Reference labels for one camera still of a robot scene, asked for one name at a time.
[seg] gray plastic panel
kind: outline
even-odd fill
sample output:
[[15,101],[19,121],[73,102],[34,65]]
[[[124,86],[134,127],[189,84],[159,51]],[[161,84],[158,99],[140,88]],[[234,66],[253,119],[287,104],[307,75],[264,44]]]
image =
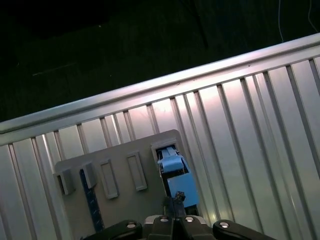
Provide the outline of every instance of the gray plastic panel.
[[62,199],[76,240],[95,233],[79,175],[79,171],[88,166],[92,166],[89,179],[96,176],[94,192],[105,227],[125,219],[143,223],[148,216],[162,214],[165,190],[152,144],[168,139],[175,139],[178,150],[184,154],[179,132],[171,130],[55,165],[57,174],[71,171],[76,190],[70,195],[62,195]]
[[6,233],[5,233],[5,227],[4,227],[4,223],[3,223],[1,215],[0,215],[0,239],[7,240]]
[[88,188],[93,188],[97,184],[97,179],[94,173],[94,166],[92,163],[88,163],[82,167],[86,183],[88,184]]

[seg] blue block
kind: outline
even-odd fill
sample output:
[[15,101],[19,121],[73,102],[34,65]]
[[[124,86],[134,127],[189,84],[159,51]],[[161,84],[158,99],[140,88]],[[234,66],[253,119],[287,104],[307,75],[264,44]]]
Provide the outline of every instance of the blue block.
[[181,156],[178,155],[166,156],[158,161],[158,164],[162,164],[164,173],[169,173],[184,168]]
[[185,208],[199,203],[196,183],[191,173],[175,176],[167,181],[173,198],[176,192],[184,192],[185,200],[183,205]]

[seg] rectangular slot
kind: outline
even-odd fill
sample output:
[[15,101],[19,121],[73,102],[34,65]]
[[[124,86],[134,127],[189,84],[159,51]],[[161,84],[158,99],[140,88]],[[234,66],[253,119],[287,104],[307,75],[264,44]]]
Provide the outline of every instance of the rectangular slot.
[[97,184],[96,176],[94,173],[94,167],[92,163],[88,163],[82,168],[86,180],[86,184],[89,189],[93,188]]
[[100,162],[99,174],[102,179],[102,185],[106,198],[117,198],[119,196],[119,190],[110,159]]
[[141,165],[138,152],[134,152],[127,157],[131,176],[135,185],[135,190],[141,191],[147,189],[147,182],[144,174],[144,170]]
[[166,141],[159,141],[151,144],[152,156],[156,165],[158,165],[158,160],[159,160],[157,150],[163,149],[169,146],[174,146],[175,149],[178,150],[177,140],[175,138],[171,138]]
[[62,184],[61,176],[58,175],[58,176],[56,176],[56,178],[58,179],[58,183],[59,183],[62,195],[66,195],[66,192],[65,192],[65,189],[64,189],[64,185]]

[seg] blue object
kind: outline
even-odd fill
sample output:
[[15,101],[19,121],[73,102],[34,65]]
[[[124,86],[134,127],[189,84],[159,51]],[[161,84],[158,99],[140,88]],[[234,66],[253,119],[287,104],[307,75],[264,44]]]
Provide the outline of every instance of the blue object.
[[159,159],[158,164],[162,166],[161,177],[167,182],[170,195],[174,197],[177,192],[184,192],[184,207],[197,205],[199,199],[196,182],[184,157],[172,146],[161,149],[160,152],[162,158]]
[[158,164],[162,164],[164,173],[184,169],[181,156],[178,155],[166,156],[165,158],[162,158],[162,160],[158,161]]
[[83,169],[80,170],[79,174],[80,174],[80,179],[82,182],[86,202],[89,207],[94,230],[96,233],[99,233],[103,229],[105,229],[105,226],[104,226],[104,222],[101,217],[101,213],[100,213],[100,209],[99,209],[99,205],[98,205],[95,191],[94,191],[93,187],[92,188],[88,187],[85,172]]
[[168,178],[167,181],[171,196],[175,196],[177,192],[184,192],[183,205],[185,208],[199,203],[196,184],[191,173]]

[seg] dark background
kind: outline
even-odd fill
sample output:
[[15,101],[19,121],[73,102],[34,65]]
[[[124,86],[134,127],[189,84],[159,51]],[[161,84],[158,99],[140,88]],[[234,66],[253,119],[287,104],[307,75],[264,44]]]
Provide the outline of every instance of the dark background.
[[[285,42],[316,33],[309,4],[281,0]],[[278,0],[1,0],[0,122],[279,44],[278,6]],[[320,0],[313,0],[317,29],[319,14]]]

